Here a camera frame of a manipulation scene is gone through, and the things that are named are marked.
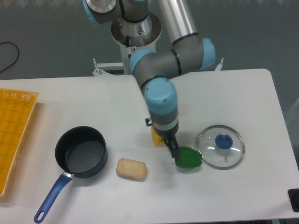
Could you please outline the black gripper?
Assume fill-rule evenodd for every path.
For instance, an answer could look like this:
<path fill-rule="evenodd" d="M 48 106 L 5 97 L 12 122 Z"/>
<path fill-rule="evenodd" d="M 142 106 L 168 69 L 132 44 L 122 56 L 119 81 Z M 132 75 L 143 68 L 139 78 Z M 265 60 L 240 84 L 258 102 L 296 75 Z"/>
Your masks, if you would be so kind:
<path fill-rule="evenodd" d="M 164 144 L 168 147 L 168 149 L 171 152 L 172 158 L 176 159 L 180 156 L 180 150 L 177 143 L 177 140 L 175 138 L 175 134 L 178 131 L 179 125 L 175 125 L 173 128 L 169 130 L 159 130 L 154 126 L 154 130 L 157 133 L 157 135 L 162 137 L 162 140 Z"/>

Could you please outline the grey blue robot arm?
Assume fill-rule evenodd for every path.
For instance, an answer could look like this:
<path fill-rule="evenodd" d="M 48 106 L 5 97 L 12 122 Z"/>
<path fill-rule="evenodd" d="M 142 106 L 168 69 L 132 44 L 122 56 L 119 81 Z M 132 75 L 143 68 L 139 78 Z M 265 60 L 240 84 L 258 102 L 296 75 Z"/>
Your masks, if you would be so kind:
<path fill-rule="evenodd" d="M 200 37 L 187 1 L 161 0 L 158 4 L 172 44 L 162 55 L 150 47 L 161 34 L 161 24 L 146 0 L 83 1 L 90 20 L 112 23 L 114 39 L 126 48 L 124 72 L 134 76 L 148 106 L 147 124 L 164 139 L 172 157 L 178 158 L 178 96 L 171 79 L 211 66 L 216 53 L 212 41 Z"/>

